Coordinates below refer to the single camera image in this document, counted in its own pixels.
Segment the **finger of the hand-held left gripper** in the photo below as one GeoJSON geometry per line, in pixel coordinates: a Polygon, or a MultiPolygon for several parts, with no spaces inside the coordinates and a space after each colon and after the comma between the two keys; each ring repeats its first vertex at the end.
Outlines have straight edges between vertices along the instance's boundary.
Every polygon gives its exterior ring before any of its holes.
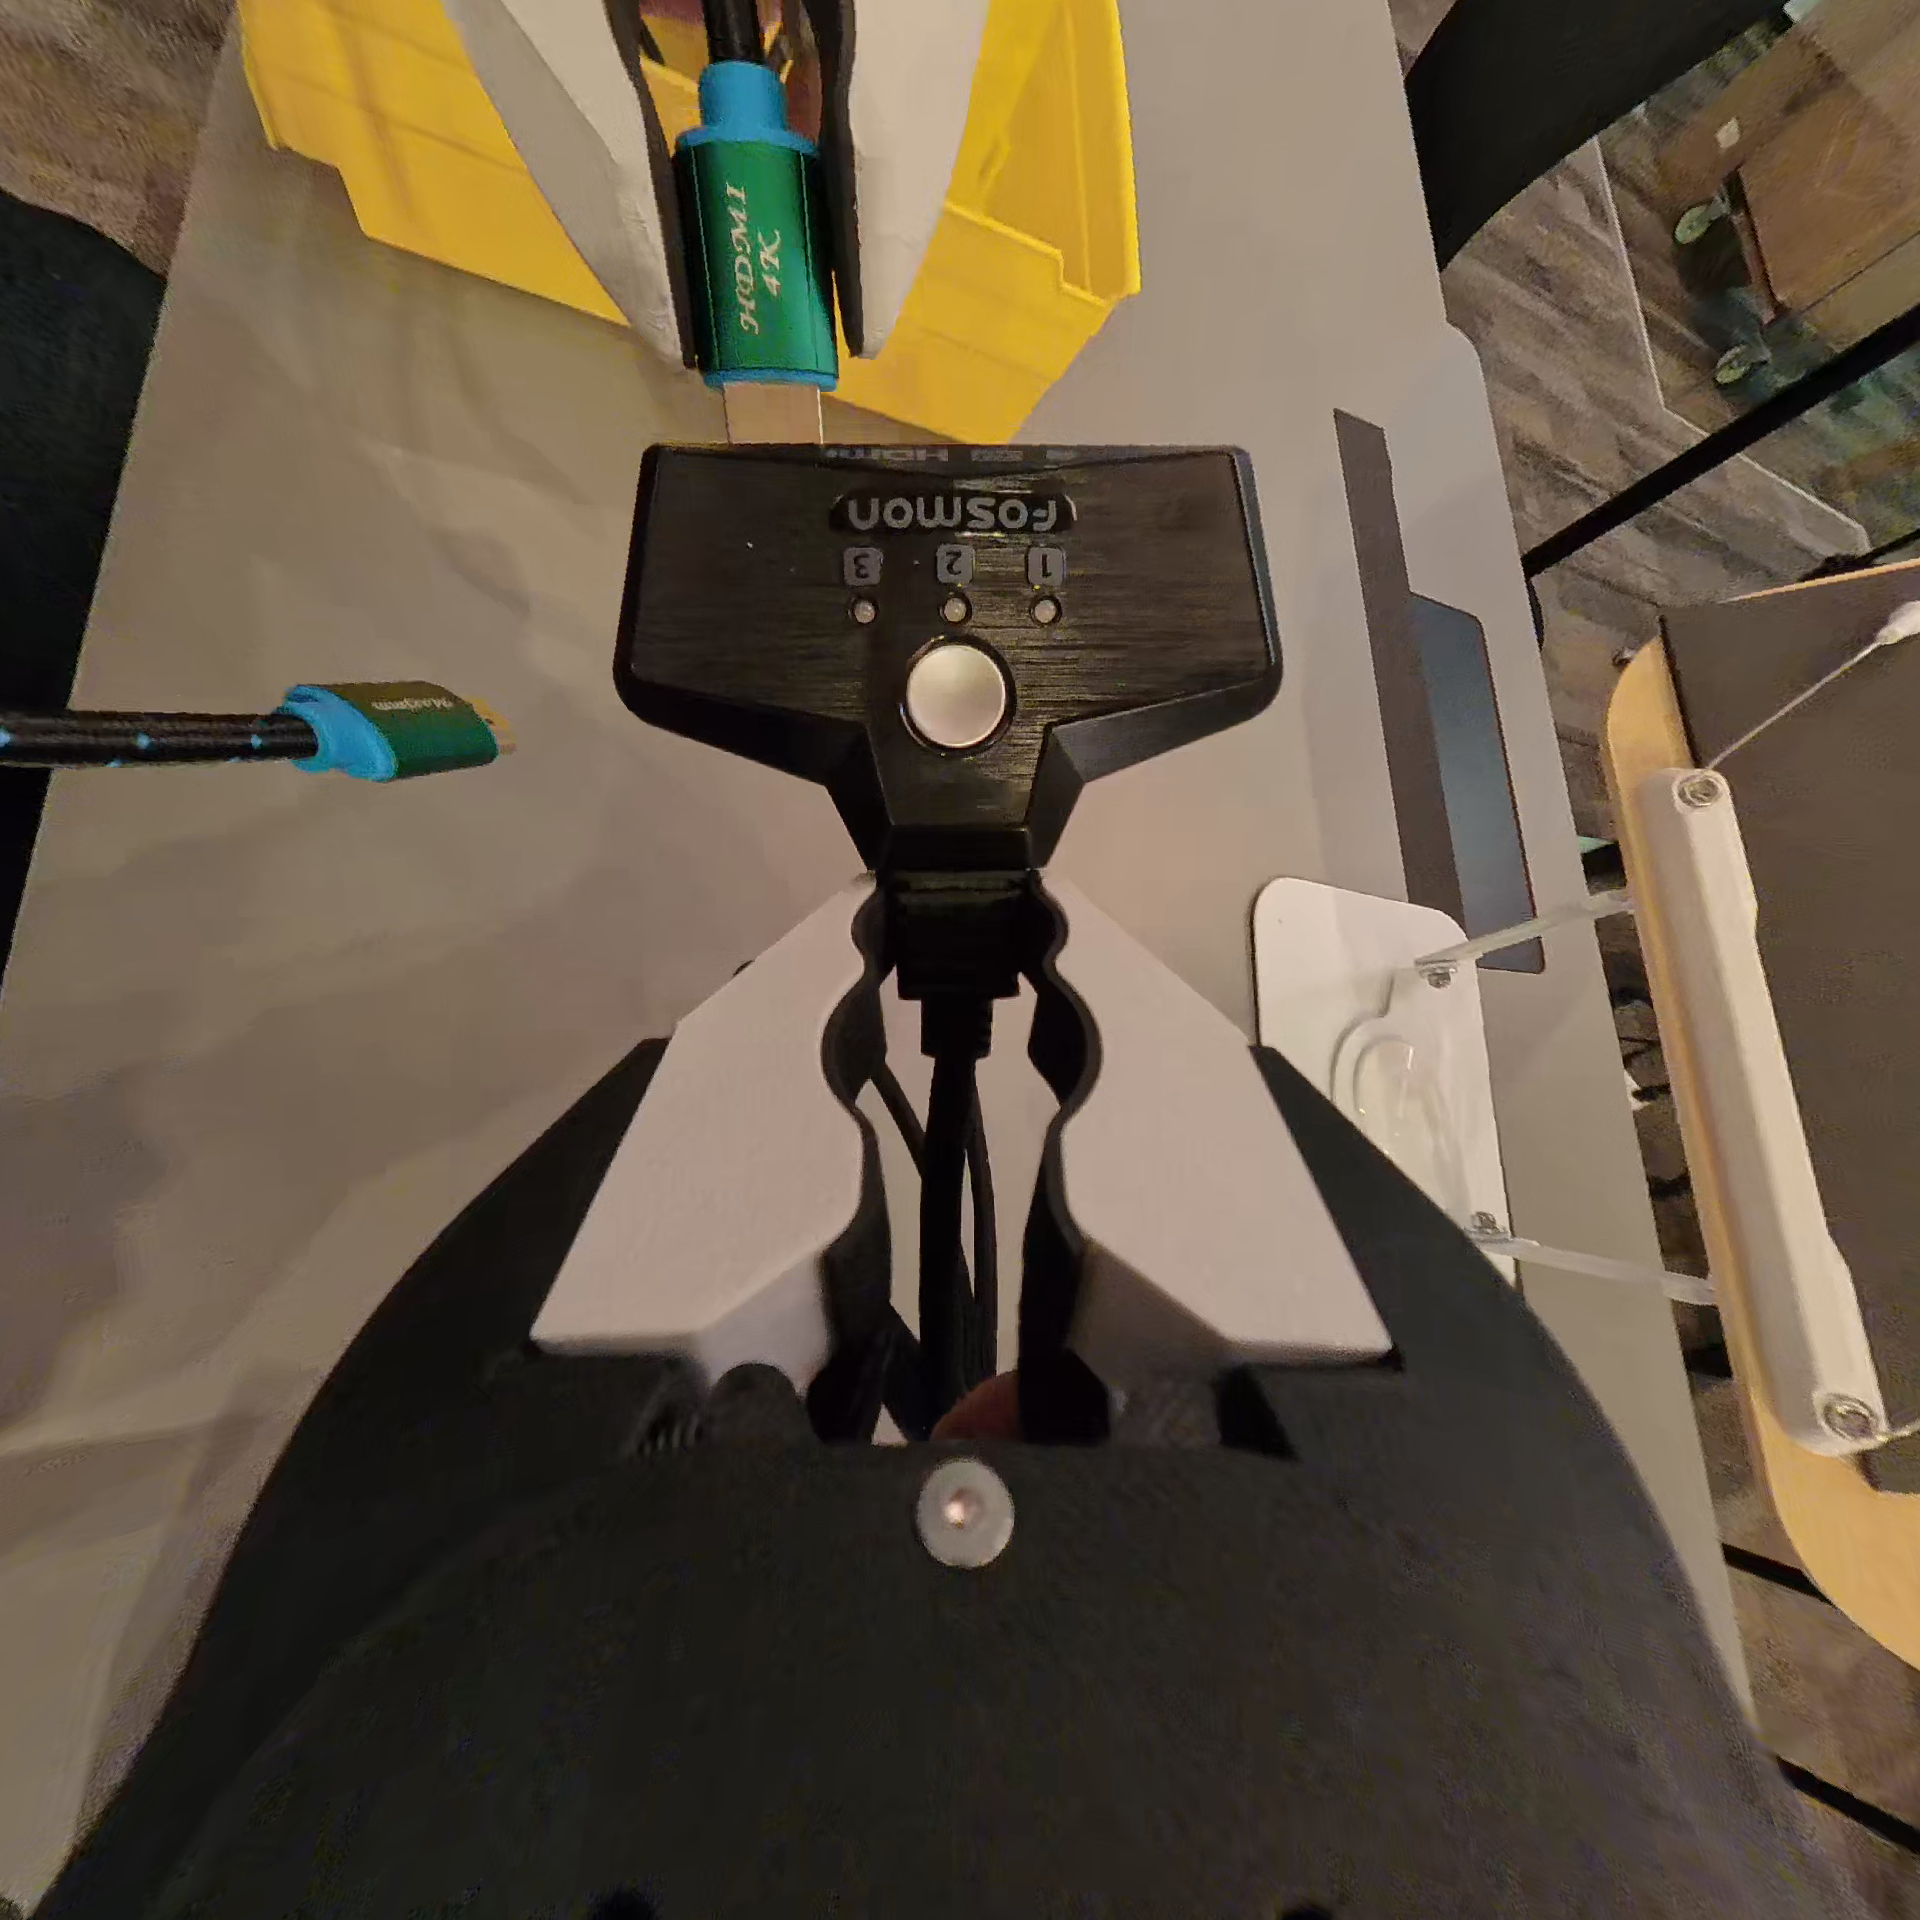
{"type": "Polygon", "coordinates": [[[880,357],[942,226],[949,178],[949,7],[792,4],[797,123],[817,136],[843,340],[880,357]]]}
{"type": "Polygon", "coordinates": [[[643,348],[697,364],[681,183],[643,4],[451,4],[511,145],[643,348]]]}

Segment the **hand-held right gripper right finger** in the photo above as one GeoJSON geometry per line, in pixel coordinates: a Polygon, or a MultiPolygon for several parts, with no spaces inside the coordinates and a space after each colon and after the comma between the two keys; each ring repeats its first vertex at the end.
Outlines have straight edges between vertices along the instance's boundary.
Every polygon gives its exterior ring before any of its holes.
{"type": "Polygon", "coordinates": [[[1052,965],[1092,1024],[1052,1182],[1079,1238],[1065,1345],[1094,1371],[1377,1362],[1390,1337],[1249,1037],[1081,890],[1052,965]]]}

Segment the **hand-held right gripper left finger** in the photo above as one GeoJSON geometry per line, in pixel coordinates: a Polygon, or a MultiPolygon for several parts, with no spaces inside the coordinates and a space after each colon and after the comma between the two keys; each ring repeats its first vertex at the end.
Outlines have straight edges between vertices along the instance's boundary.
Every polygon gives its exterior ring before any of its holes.
{"type": "Polygon", "coordinates": [[[873,902],[843,890],[674,1028],[536,1315],[543,1351],[826,1366],[826,1254],[866,1176],[822,1050],[873,902]]]}

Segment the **black hdmi switch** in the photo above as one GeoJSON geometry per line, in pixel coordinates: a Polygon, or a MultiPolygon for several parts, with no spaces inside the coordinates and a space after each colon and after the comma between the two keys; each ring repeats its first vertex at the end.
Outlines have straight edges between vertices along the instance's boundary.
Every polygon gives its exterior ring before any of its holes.
{"type": "Polygon", "coordinates": [[[658,444],[611,680],[821,785],[880,877],[1046,869],[1092,780],[1285,685],[1238,447],[658,444]]]}

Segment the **yellow plastic bin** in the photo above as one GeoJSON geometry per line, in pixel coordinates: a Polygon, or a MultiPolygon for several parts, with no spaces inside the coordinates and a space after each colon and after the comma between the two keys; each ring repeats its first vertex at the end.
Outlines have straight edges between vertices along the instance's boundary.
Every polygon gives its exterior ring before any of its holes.
{"type": "MultiPolygon", "coordinates": [[[[622,325],[520,159],[440,4],[239,4],[271,146],[340,173],[361,229],[622,325]]],[[[880,357],[835,397],[1009,442],[1141,290],[1116,4],[994,4],[942,226],[880,357]]]]}

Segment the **white laptop stand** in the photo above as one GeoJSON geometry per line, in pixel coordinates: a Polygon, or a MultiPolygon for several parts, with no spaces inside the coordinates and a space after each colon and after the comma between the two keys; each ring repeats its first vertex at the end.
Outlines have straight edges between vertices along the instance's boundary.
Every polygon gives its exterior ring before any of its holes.
{"type": "Polygon", "coordinates": [[[1311,880],[1253,906],[1260,1041],[1306,1071],[1491,1259],[1509,1204],[1472,971],[1575,922],[1668,935],[1658,1016],[1696,1044],[1704,1167],[1758,1344],[1758,1398],[1816,1457],[1916,1489],[1916,567],[1674,612],[1686,747],[1624,778],[1624,892],[1468,936],[1311,880]]]}

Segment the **black office chair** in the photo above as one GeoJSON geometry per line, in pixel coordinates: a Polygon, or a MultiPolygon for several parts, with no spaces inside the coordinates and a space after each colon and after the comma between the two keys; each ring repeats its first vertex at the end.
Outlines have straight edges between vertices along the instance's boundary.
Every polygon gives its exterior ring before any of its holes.
{"type": "Polygon", "coordinates": [[[1404,71],[1438,267],[1779,4],[1452,4],[1404,71]]]}

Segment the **black pole with round base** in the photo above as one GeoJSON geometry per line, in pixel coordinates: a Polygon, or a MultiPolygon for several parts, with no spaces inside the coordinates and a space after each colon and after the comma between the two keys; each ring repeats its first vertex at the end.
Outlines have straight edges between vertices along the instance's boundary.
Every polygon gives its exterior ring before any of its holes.
{"type": "Polygon", "coordinates": [[[1767,397],[1741,418],[1715,427],[1691,447],[1668,456],[1651,473],[1641,477],[1625,490],[1608,496],[1591,514],[1577,517],[1546,541],[1531,546],[1523,555],[1523,574],[1529,583],[1554,571],[1558,566],[1570,561],[1575,555],[1588,552],[1593,541],[1612,537],[1625,523],[1646,517],[1673,492],[1686,492],[1717,468],[1732,465],[1741,455],[1752,455],[1767,437],[1779,434],[1785,425],[1813,414],[1819,406],[1853,392],[1859,382],[1888,369],[1888,364],[1916,349],[1916,307],[1912,305],[1893,320],[1876,326],[1867,336],[1839,349],[1830,364],[1816,366],[1813,373],[1798,375],[1793,385],[1767,397]]]}

